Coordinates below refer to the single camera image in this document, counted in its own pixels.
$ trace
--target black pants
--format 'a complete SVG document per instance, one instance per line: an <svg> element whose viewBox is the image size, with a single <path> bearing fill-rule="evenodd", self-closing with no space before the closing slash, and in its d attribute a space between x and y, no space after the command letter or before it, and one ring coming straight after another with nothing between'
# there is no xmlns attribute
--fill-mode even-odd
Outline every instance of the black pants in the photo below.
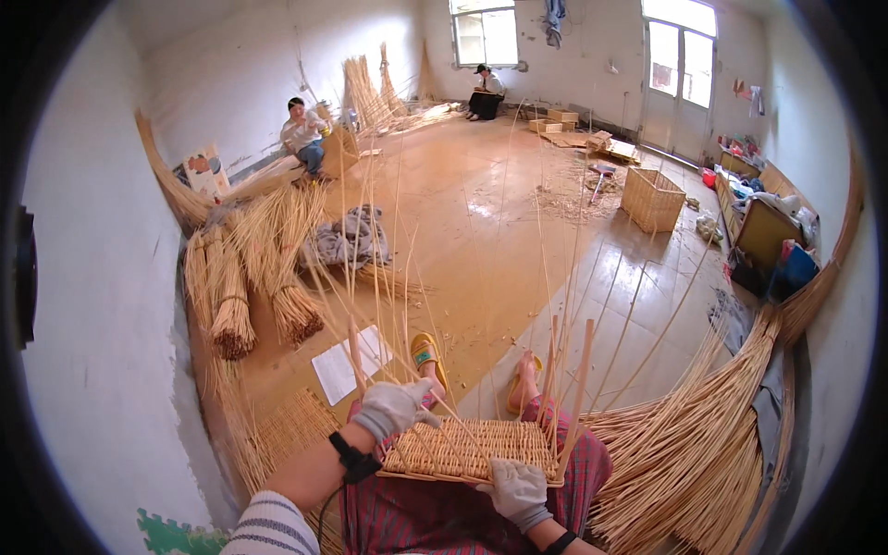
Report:
<svg viewBox="0 0 888 555"><path fill-rule="evenodd" d="M496 117L496 109L503 97L498 94L474 92L469 99L469 111L477 114L482 120L492 120Z"/></svg>

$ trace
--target paper sheet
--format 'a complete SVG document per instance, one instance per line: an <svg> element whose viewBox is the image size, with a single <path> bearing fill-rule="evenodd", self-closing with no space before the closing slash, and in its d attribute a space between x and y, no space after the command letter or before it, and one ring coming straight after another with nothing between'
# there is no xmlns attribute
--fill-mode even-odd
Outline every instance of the paper sheet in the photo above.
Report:
<svg viewBox="0 0 888 555"><path fill-rule="evenodd" d="M365 328L358 334L358 348L361 350L361 369L368 377L376 374L379 369L392 359L388 345L382 342L380 353L379 332L376 326ZM339 345L333 345L327 351L312 359L314 373L318 375L321 387L327 394L327 402L335 406L346 395L357 389L354 383L354 370L349 361L351 346L348 339Z"/></svg>

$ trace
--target foot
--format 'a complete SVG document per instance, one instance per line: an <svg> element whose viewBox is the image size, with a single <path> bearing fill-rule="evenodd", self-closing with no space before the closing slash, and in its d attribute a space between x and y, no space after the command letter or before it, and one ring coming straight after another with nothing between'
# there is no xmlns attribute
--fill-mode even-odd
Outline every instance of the foot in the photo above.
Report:
<svg viewBox="0 0 888 555"><path fill-rule="evenodd" d="M515 391L512 393L509 399L509 404L513 407L524 407L528 401L540 394L540 390L536 387L536 363L534 362L534 352L530 349L525 350L516 366L516 370L518 371L518 387L516 387Z"/></svg>
<svg viewBox="0 0 888 555"><path fill-rule="evenodd" d="M425 347L429 345L428 341L424 341L420 344ZM435 374L435 361L426 361L419 365L419 368L416 369L419 372L421 377L430 377L433 381L432 385L432 393L437 395L439 399L444 399L444 385L441 384L438 376Z"/></svg>

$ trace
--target striped sleeve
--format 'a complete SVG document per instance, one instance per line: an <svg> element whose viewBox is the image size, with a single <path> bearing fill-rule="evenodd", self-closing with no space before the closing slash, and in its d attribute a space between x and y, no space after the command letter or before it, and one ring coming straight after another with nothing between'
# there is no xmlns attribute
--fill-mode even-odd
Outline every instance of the striped sleeve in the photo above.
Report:
<svg viewBox="0 0 888 555"><path fill-rule="evenodd" d="M221 555L320 555L302 513L289 499L260 491L250 499Z"/></svg>

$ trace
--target work glove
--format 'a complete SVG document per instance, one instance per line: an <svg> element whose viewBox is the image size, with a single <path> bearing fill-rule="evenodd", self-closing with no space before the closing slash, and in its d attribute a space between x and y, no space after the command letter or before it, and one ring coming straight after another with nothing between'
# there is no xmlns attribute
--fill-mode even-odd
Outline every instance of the work glove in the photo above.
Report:
<svg viewBox="0 0 888 555"><path fill-rule="evenodd" d="M432 428L441 426L434 414L422 410L423 397L432 389L433 381L424 377L414 384L395 385L380 382L364 393L361 411L352 422L367 428L377 443L393 433L406 432L417 422L425 422Z"/></svg>
<svg viewBox="0 0 888 555"><path fill-rule="evenodd" d="M491 458L494 485L481 484L479 491L490 495L496 512L515 523L525 534L552 518L546 509L546 477L535 466L502 458Z"/></svg>

